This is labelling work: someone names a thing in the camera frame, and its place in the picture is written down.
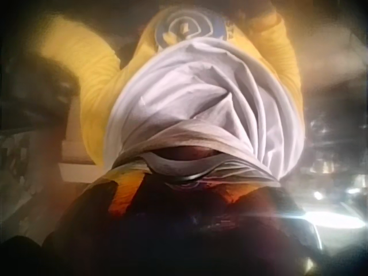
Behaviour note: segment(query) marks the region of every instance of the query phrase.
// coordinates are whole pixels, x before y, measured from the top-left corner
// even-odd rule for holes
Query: wrinkled fabric
[[[225,152],[280,179],[301,155],[304,127],[262,64],[226,41],[197,38],[159,53],[124,87],[106,128],[104,163],[179,145]]]

